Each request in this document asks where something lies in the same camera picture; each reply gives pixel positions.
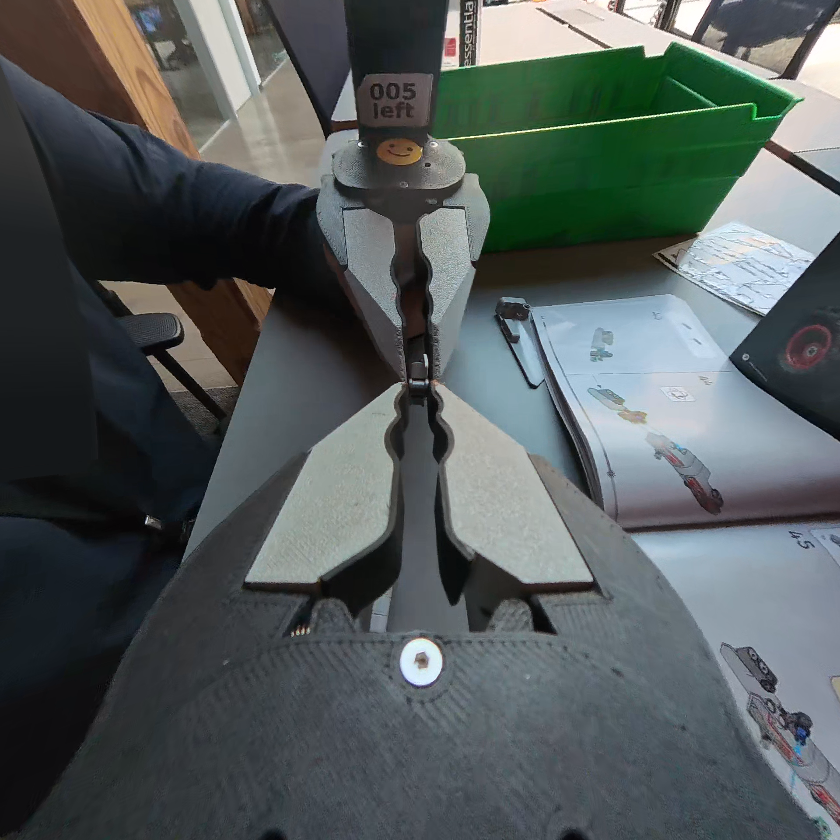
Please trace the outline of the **black mesh chair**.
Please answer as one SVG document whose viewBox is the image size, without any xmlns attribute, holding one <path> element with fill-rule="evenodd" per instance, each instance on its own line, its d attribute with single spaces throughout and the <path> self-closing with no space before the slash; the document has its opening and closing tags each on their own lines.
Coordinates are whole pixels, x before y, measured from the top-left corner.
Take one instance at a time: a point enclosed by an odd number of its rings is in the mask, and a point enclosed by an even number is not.
<svg viewBox="0 0 840 840">
<path fill-rule="evenodd" d="M 712 1 L 691 40 L 794 80 L 838 8 L 838 1 Z"/>
</svg>

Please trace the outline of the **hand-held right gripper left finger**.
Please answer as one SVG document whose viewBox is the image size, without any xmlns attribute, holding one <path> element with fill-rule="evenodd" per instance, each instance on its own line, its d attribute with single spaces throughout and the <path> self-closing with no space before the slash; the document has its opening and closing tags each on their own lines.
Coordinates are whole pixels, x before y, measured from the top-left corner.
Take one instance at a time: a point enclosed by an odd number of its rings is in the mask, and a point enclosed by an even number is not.
<svg viewBox="0 0 840 840">
<path fill-rule="evenodd" d="M 406 403 L 392 385 L 307 452 L 245 587 L 332 598 L 357 616 L 396 582 Z"/>
</svg>

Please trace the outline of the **black lego set box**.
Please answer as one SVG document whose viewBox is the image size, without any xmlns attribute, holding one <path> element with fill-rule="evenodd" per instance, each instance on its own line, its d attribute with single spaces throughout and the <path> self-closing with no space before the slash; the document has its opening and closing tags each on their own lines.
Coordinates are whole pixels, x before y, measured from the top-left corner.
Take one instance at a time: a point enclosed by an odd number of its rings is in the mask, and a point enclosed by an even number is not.
<svg viewBox="0 0 840 840">
<path fill-rule="evenodd" d="M 839 439 L 839 237 L 730 355 L 753 384 Z"/>
</svg>

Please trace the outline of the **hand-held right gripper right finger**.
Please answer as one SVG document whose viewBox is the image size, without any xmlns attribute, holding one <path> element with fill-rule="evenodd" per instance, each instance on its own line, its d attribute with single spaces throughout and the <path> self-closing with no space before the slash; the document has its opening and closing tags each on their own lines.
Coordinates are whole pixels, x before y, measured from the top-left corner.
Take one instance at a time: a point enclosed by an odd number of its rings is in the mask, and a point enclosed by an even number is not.
<svg viewBox="0 0 840 840">
<path fill-rule="evenodd" d="M 528 451 L 433 381 L 437 562 L 451 604 L 587 592 L 595 577 Z"/>
</svg>

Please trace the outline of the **grey lego panel piece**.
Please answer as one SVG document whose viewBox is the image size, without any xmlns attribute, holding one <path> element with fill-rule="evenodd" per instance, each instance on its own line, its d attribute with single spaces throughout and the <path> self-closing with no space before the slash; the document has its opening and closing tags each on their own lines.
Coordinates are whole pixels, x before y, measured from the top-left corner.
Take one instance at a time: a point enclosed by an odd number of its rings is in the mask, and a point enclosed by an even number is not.
<svg viewBox="0 0 840 840">
<path fill-rule="evenodd" d="M 532 389 L 543 383 L 544 372 L 539 352 L 531 334 L 531 307 L 520 297 L 500 297 L 496 305 L 496 320 L 508 347 Z"/>
</svg>

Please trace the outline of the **person's left forearm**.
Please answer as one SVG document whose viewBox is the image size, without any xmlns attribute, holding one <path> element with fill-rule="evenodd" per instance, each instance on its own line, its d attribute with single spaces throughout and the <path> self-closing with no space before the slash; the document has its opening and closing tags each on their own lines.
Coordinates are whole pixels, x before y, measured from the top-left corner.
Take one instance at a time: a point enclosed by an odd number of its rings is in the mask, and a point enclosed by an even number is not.
<svg viewBox="0 0 840 840">
<path fill-rule="evenodd" d="M 241 279 L 325 301 L 318 191 L 194 160 L 2 58 L 71 261 L 84 277 L 202 289 Z"/>
</svg>

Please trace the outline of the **lego sticker sheet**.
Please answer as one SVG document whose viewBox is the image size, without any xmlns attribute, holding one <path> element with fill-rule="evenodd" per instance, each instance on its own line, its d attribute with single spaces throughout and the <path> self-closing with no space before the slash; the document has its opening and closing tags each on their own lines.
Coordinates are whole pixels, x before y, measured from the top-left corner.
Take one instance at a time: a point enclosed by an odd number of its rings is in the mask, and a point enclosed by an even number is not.
<svg viewBox="0 0 840 840">
<path fill-rule="evenodd" d="M 744 311 L 766 316 L 811 265 L 813 253 L 729 223 L 654 253 L 658 262 Z"/>
</svg>

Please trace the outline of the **lego instruction booklet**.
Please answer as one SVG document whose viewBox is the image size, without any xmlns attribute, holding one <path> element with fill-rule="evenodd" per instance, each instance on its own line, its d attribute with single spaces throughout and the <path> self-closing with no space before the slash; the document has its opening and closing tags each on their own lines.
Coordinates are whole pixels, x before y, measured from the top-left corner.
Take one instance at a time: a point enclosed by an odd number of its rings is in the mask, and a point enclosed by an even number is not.
<svg viewBox="0 0 840 840">
<path fill-rule="evenodd" d="M 819 837 L 838 838 L 838 441 L 678 297 L 537 307 L 531 323 L 591 495 L 686 604 Z"/>
</svg>

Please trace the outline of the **white printed box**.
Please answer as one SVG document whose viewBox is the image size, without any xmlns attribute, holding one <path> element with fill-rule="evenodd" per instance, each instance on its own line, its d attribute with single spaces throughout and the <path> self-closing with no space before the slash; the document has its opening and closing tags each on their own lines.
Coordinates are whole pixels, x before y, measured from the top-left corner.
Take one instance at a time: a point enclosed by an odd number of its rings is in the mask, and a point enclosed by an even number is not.
<svg viewBox="0 0 840 840">
<path fill-rule="evenodd" d="M 442 70 L 480 64 L 482 1 L 447 1 Z"/>
</svg>

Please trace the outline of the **wooden cabinet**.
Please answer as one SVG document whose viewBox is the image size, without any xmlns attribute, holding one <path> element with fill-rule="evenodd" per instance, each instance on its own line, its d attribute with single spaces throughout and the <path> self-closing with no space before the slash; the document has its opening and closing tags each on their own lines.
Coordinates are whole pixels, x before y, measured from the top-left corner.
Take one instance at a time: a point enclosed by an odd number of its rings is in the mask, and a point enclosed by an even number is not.
<svg viewBox="0 0 840 840">
<path fill-rule="evenodd" d="M 2 55 L 81 108 L 135 124 L 199 158 L 124 2 L 2 1 Z M 273 293 L 241 279 L 169 290 L 205 345 L 242 385 Z"/>
</svg>

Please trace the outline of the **red and black lego assembly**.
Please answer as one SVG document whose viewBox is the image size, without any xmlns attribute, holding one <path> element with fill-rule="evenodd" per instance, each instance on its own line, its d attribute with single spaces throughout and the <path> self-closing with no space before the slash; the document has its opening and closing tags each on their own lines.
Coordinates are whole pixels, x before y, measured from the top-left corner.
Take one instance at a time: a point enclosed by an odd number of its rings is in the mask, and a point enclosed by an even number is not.
<svg viewBox="0 0 840 840">
<path fill-rule="evenodd" d="M 424 381 L 428 377 L 427 316 L 428 300 L 425 281 L 408 281 L 400 295 L 403 341 L 408 380 Z"/>
</svg>

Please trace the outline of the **green plastic bin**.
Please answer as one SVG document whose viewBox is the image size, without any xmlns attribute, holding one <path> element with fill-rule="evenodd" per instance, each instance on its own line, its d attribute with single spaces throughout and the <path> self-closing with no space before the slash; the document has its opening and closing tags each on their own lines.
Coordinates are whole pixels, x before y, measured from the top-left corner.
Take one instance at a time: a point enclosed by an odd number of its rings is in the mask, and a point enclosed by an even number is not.
<svg viewBox="0 0 840 840">
<path fill-rule="evenodd" d="M 485 252 L 701 231 L 802 98 L 672 43 L 447 70 L 433 136 L 477 174 Z"/>
</svg>

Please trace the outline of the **person's dark clothed body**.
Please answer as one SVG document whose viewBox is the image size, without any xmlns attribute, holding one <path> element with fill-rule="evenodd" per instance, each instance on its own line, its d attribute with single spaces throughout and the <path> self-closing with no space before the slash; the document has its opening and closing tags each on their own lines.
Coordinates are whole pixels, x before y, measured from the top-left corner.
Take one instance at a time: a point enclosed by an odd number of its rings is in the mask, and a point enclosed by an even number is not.
<svg viewBox="0 0 840 840">
<path fill-rule="evenodd" d="M 71 276 L 98 458 L 74 476 L 2 485 L 2 835 L 37 810 L 84 740 L 182 559 L 217 456 L 92 285 Z"/>
</svg>

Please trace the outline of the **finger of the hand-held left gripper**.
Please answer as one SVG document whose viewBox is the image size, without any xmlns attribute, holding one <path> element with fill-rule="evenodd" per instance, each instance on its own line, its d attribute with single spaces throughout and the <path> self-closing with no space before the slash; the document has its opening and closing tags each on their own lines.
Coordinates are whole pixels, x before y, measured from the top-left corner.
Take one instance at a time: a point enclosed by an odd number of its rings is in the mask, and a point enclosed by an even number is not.
<svg viewBox="0 0 840 840">
<path fill-rule="evenodd" d="M 428 271 L 427 353 L 431 375 L 442 375 L 458 344 L 476 270 L 469 251 L 466 210 L 441 207 L 418 223 Z"/>
<path fill-rule="evenodd" d="M 342 212 L 347 256 L 344 272 L 367 333 L 396 378 L 406 380 L 403 316 L 392 273 L 396 255 L 393 222 L 366 207 Z"/>
</svg>

